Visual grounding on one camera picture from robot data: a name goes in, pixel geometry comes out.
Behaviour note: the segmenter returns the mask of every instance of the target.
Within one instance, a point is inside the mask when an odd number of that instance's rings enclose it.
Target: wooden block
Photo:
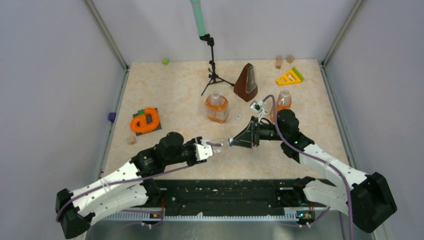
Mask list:
[[[283,64],[283,57],[281,55],[277,56],[277,63],[275,65],[276,69],[281,69],[281,64]]]
[[[286,62],[288,62],[289,64],[292,64],[293,61],[295,60],[295,57],[292,55],[288,55],[288,57],[285,59]]]
[[[129,145],[133,145],[133,144],[137,143],[136,137],[134,137],[134,136],[127,137],[126,141],[128,142]]]

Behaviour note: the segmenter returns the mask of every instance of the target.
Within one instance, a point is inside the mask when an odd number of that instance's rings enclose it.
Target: white wall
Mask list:
[[[123,70],[82,0],[0,7],[0,238],[64,239],[56,193],[93,180]]]
[[[125,60],[209,60],[190,0],[94,0]],[[355,0],[202,0],[217,60],[323,59]]]
[[[424,1],[367,1],[328,67],[359,167],[383,174],[394,239],[422,239]]]

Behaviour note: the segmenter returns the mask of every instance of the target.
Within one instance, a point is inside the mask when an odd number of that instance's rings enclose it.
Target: brown metronome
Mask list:
[[[234,93],[246,102],[249,102],[258,94],[255,68],[252,64],[248,63],[244,66],[234,85]]]

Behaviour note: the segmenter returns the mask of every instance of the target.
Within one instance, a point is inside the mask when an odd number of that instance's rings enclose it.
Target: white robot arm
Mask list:
[[[166,166],[186,162],[182,168],[188,168],[206,162],[213,154],[212,146],[201,137],[184,143],[181,134],[170,132],[111,174],[73,191],[59,191],[56,221],[66,239],[76,238],[111,214],[157,202],[160,189],[152,178],[162,175]]]
[[[261,121],[264,104],[262,100],[252,102],[250,108],[259,117],[252,116],[247,127],[232,139],[231,145],[258,147],[260,140],[282,141],[282,135],[287,142],[283,141],[280,146],[289,158],[320,173],[333,184],[325,184],[312,177],[298,179],[293,186],[294,194],[290,196],[296,198],[295,202],[320,203],[349,216],[347,203],[350,198],[353,222],[367,233],[372,233],[397,211],[384,176],[378,172],[368,174],[359,171],[326,153],[299,131],[299,120],[292,110],[278,112],[277,127],[264,124]]]

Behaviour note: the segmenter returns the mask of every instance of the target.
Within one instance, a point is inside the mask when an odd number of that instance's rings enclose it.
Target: green tennis ball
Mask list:
[[[168,65],[170,63],[170,60],[168,58],[164,58],[162,60],[163,65]]]

